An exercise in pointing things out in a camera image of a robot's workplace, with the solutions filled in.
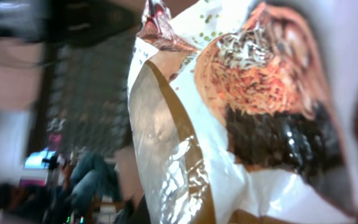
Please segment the beige snack bag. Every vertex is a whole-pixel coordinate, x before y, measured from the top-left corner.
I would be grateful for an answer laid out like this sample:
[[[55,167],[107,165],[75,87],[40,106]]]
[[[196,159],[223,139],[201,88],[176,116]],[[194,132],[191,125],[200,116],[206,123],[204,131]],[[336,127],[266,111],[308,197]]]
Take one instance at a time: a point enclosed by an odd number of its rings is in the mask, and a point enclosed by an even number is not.
[[[152,223],[355,223],[313,1],[146,1],[128,81]]]

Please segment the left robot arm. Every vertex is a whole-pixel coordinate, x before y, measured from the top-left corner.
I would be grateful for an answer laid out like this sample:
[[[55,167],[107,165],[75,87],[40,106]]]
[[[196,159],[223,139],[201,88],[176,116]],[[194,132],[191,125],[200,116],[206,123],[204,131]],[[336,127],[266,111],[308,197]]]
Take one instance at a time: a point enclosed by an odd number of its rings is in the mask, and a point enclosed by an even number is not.
[[[106,0],[0,0],[0,38],[84,47],[129,30],[134,17]]]

